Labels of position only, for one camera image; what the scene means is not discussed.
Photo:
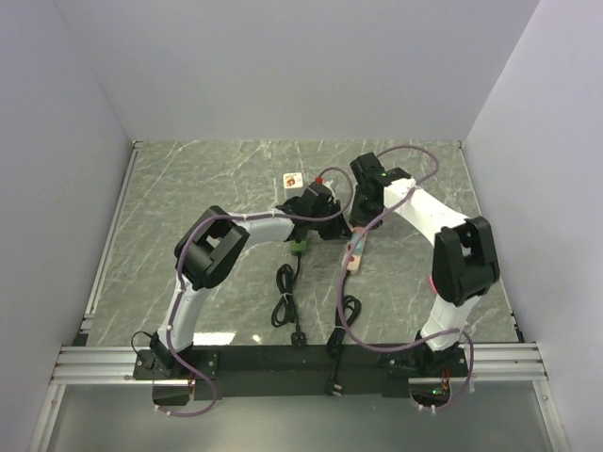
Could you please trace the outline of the green power strip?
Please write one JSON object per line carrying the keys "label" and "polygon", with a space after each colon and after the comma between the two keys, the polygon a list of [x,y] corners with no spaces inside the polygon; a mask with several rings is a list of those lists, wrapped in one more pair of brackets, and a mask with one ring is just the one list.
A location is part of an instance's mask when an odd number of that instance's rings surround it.
{"label": "green power strip", "polygon": [[307,253],[307,240],[294,239],[289,242],[290,253],[294,256],[303,256]]}

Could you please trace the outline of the white cube adapter tiger print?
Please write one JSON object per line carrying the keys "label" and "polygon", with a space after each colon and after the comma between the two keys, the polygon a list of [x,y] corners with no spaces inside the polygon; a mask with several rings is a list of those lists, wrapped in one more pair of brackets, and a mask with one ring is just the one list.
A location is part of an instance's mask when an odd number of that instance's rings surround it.
{"label": "white cube adapter tiger print", "polygon": [[283,175],[283,187],[287,197],[300,196],[305,188],[302,173],[285,173]]}

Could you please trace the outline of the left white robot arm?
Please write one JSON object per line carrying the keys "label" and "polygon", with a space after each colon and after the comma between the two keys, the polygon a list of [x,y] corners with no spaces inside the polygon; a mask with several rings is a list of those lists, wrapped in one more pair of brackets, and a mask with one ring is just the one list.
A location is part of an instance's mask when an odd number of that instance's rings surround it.
{"label": "left white robot arm", "polygon": [[265,212],[236,214],[209,207],[174,249],[175,289],[150,341],[156,369],[169,379],[186,372],[187,351],[204,302],[229,276],[241,252],[263,243],[299,242],[311,231],[325,241],[349,239],[343,210],[332,191],[318,182]]}

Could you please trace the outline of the cream power strip red sockets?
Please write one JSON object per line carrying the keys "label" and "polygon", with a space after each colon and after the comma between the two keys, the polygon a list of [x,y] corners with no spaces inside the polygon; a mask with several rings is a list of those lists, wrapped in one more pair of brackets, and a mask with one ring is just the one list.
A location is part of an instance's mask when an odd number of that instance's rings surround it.
{"label": "cream power strip red sockets", "polygon": [[364,227],[354,227],[351,231],[351,238],[344,251],[341,266],[350,274],[357,273],[362,263],[364,247],[367,240],[364,231]]}

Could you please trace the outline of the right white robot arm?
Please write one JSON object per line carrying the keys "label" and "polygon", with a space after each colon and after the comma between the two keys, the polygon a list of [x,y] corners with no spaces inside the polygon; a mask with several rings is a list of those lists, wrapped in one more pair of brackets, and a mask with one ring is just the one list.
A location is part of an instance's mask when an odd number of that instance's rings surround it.
{"label": "right white robot arm", "polygon": [[356,180],[350,224],[356,230],[377,228],[385,213],[395,213],[432,245],[435,299],[410,365],[433,376],[452,362],[468,315],[499,279],[491,225],[447,207],[405,170],[385,169],[375,153],[356,157],[350,169]]}

